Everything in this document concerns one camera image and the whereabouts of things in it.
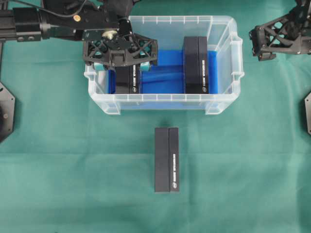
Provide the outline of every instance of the robotic arm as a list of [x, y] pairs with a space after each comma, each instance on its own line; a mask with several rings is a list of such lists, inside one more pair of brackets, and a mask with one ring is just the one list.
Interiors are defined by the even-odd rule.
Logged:
[[311, 0], [296, 0], [287, 15], [256, 26], [249, 36], [259, 61], [276, 58], [275, 52], [311, 54]]
[[134, 33], [127, 19], [140, 0], [100, 0], [99, 7], [89, 0], [42, 0], [41, 7], [11, 1], [32, 7], [0, 10], [0, 42], [83, 41], [85, 63], [107, 69], [157, 63], [157, 41]]

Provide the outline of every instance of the black box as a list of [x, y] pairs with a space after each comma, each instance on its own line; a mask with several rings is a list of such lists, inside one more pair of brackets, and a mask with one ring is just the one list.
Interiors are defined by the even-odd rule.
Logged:
[[184, 39], [184, 74], [186, 94], [200, 92], [198, 37], [186, 36]]
[[186, 94], [208, 94], [207, 37], [184, 38]]
[[129, 94], [130, 67], [116, 67], [116, 92], [115, 94]]
[[155, 129], [155, 192], [179, 191], [178, 128]]
[[208, 94], [208, 58], [207, 58], [207, 37], [198, 37], [199, 49], [199, 74], [202, 94]]
[[140, 65], [130, 66], [130, 94], [140, 94]]

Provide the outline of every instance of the printed label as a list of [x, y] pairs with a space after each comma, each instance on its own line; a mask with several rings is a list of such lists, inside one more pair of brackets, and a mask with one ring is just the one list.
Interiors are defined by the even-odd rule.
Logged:
[[173, 188], [177, 188], [177, 183], [176, 183], [176, 154], [173, 154]]
[[136, 65], [133, 65], [133, 86], [136, 86]]
[[202, 76], [203, 76], [203, 86], [206, 86], [206, 80], [205, 80], [205, 60], [202, 60]]

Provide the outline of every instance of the black cable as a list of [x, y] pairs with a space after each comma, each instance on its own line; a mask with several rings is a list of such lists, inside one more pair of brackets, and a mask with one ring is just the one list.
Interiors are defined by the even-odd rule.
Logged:
[[71, 15], [62, 15], [62, 14], [58, 14], [58, 13], [53, 12], [53, 11], [49, 11], [49, 10], [47, 10], [47, 9], [45, 9], [45, 8], [40, 7], [40, 6], [33, 5], [33, 4], [31, 4], [31, 3], [24, 2], [24, 1], [20, 1], [20, 0], [2, 0], [2, 1], [0, 1], [0, 4], [6, 3], [6, 2], [9, 2], [9, 1], [14, 1], [14, 2], [23, 4], [23, 5], [26, 5], [26, 6], [31, 6], [31, 7], [37, 8], [37, 9], [40, 10], [40, 11], [44, 11], [44, 12], [46, 12], [46, 13], [49, 13], [49, 14], [51, 14], [51, 15], [54, 15], [54, 16], [57, 16], [57, 17], [61, 17], [61, 18], [71, 18], [71, 17], [74, 17], [75, 15], [79, 14], [79, 13], [81, 12], [82, 8], [84, 7], [84, 5], [85, 5], [86, 2], [87, 2], [87, 0], [84, 0], [84, 1], [82, 2], [81, 6], [79, 7], [79, 9], [78, 9], [75, 13], [73, 13], [73, 14], [71, 14]]

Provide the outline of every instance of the black metal bracket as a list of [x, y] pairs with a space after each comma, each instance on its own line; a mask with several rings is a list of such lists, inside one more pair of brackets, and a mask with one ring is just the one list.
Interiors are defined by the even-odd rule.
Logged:
[[103, 64], [109, 67], [128, 67], [144, 62], [157, 65], [158, 44], [156, 40], [139, 34], [120, 35], [113, 40], [86, 41], [83, 43], [83, 59], [87, 65], [92, 63]]
[[0, 142], [13, 132], [15, 97], [0, 83]]
[[253, 55], [259, 61], [276, 58], [275, 52], [311, 54], [311, 0], [296, 0], [287, 15], [250, 31]]
[[311, 93], [305, 98], [308, 133], [311, 135]]

